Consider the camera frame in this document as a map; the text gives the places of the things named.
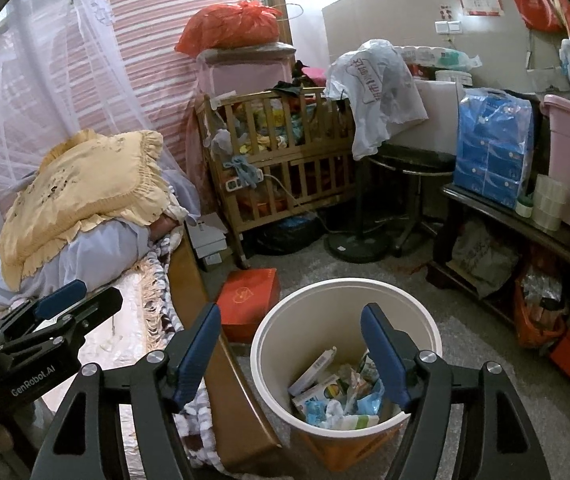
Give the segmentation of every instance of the black stool seat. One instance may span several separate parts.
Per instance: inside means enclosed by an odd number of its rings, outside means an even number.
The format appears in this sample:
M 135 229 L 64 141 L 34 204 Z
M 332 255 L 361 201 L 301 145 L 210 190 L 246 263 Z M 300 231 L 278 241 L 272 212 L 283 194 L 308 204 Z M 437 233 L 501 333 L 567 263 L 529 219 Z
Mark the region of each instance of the black stool seat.
M 412 173 L 453 173 L 456 167 L 455 155 L 385 142 L 378 149 L 378 153 L 371 155 L 371 158 L 384 162 L 398 171 Z

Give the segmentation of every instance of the yellow pillow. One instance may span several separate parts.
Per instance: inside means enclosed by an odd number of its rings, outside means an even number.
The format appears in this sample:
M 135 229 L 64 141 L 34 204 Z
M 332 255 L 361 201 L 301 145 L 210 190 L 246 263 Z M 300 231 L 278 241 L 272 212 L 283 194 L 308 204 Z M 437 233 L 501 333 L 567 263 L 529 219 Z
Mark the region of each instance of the yellow pillow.
M 162 135 L 143 130 L 112 137 L 83 130 L 43 158 L 0 234 L 2 278 L 11 290 L 55 257 L 79 232 L 120 217 L 140 226 L 170 205 L 156 164 Z

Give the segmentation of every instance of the crib leg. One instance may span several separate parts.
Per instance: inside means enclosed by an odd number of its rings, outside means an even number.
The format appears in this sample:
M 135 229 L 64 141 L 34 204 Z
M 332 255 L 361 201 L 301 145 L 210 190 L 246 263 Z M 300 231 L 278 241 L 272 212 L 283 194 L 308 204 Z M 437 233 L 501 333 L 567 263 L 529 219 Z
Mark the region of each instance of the crib leg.
M 251 267 L 247 257 L 242 250 L 241 234 L 234 229 L 232 231 L 232 249 L 234 250 L 234 258 L 236 259 L 236 266 L 239 269 L 247 270 Z

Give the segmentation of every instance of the blue gripper pad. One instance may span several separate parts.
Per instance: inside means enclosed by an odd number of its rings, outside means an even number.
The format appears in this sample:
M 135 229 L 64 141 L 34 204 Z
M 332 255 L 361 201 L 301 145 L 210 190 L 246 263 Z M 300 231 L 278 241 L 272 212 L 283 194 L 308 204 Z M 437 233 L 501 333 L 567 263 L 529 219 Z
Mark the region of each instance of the blue gripper pad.
M 196 397 L 198 386 L 218 341 L 220 327 L 220 308 L 215 304 L 201 323 L 190 348 L 178 366 L 176 373 L 178 386 L 174 392 L 174 402 L 180 409 Z
M 87 295 L 87 286 L 81 280 L 73 280 L 63 285 L 49 296 L 38 300 L 38 306 L 34 311 L 36 319 L 52 319 L 63 310 L 78 303 Z
M 400 406 L 401 410 L 409 408 L 412 398 L 407 389 L 407 375 L 401 357 L 396 353 L 394 346 L 385 334 L 385 330 L 377 319 L 372 304 L 363 308 L 360 315 L 360 331 L 369 348 L 369 355 L 376 364 L 376 369 L 385 387 L 385 397 Z M 394 330 L 380 307 L 375 303 L 379 316 L 382 315 L 384 322 Z

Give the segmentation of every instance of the red tote bag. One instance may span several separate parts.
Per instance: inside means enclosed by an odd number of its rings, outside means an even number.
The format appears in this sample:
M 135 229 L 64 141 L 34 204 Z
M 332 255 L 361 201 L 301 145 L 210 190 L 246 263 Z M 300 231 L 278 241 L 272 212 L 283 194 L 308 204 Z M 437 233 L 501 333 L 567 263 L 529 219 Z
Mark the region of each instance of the red tote bag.
M 562 32 L 563 26 L 551 0 L 514 0 L 527 28 L 541 32 Z

